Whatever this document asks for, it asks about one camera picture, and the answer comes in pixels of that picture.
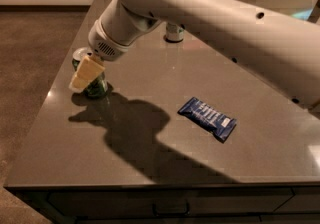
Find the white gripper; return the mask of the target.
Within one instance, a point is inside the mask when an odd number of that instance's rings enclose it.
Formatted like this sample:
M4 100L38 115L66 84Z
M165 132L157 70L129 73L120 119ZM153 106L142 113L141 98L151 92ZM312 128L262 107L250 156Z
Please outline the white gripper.
M113 41L104 32L99 20L95 21L88 34L88 44L96 55L85 56L80 61L69 84L69 88L75 93L81 93L104 72L105 67L100 57L105 61L115 61L128 51L127 46Z

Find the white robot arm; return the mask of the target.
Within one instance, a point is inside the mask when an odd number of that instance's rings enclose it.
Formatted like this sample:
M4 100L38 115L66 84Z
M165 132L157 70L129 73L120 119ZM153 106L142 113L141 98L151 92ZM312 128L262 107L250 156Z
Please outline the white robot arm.
M175 24L299 106L320 105L320 26L236 0L112 0L88 35L92 56L70 82L80 93L140 36Z

